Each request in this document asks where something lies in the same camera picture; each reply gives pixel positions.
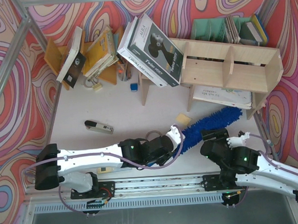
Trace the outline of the blue microfibre duster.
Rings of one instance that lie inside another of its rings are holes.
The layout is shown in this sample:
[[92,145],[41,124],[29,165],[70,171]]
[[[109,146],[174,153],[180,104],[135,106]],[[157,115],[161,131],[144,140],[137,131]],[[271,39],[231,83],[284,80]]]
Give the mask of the blue microfibre duster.
[[182,133],[185,136],[181,154],[196,146],[201,140],[201,131],[226,128],[228,125],[239,120],[243,111],[237,107],[226,106],[213,114],[202,118],[185,128]]

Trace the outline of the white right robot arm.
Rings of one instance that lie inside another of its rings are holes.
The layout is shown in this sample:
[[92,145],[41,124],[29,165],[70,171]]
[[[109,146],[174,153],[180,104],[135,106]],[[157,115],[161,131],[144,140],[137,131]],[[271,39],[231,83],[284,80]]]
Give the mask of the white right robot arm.
[[219,166],[213,178],[204,176],[206,191],[254,187],[295,198],[298,203],[298,168],[272,160],[246,146],[249,132],[230,137],[227,129],[203,130],[202,156]]

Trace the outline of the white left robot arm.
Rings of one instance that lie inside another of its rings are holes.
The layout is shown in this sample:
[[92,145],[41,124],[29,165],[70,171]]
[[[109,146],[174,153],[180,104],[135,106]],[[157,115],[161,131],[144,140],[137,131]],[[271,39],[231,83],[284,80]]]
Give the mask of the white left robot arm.
[[147,169],[151,163],[163,166],[174,154],[180,139],[170,134],[150,141],[126,139],[108,147],[85,150],[59,150],[47,145],[36,158],[35,189],[49,190],[60,185],[80,193],[96,190],[98,169]]

